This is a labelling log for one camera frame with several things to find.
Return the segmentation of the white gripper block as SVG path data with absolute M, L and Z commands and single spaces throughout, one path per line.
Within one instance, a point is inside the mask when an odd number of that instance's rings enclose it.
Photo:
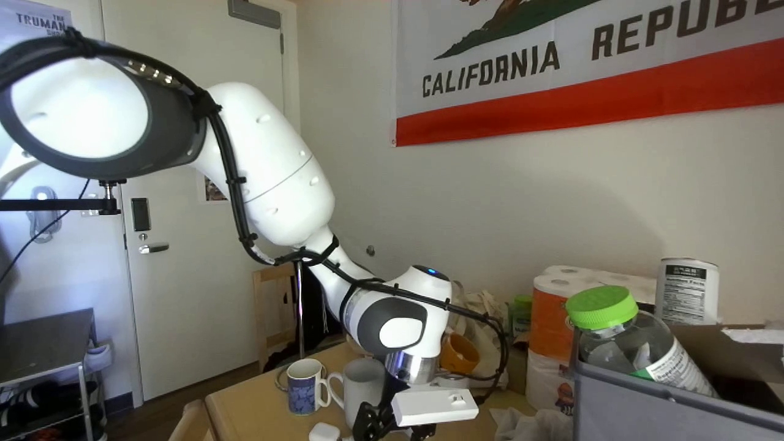
M 468 390 L 418 386 L 391 396 L 391 413 L 400 426 L 425 426 L 470 420 L 477 417 L 477 404 Z M 379 411 L 363 402 L 353 420 L 353 441 L 379 441 Z

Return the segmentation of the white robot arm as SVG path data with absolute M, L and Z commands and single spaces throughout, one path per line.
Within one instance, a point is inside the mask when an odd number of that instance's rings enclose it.
M 286 246 L 353 342 L 385 362 L 381 408 L 400 428 L 477 417 L 468 390 L 433 382 L 459 310 L 450 278 L 423 264 L 379 278 L 356 264 L 331 233 L 324 169 L 256 87 L 200 87 L 160 58 L 65 28 L 0 53 L 0 124 L 37 162 L 102 183 L 196 169 L 233 204 L 240 241 Z

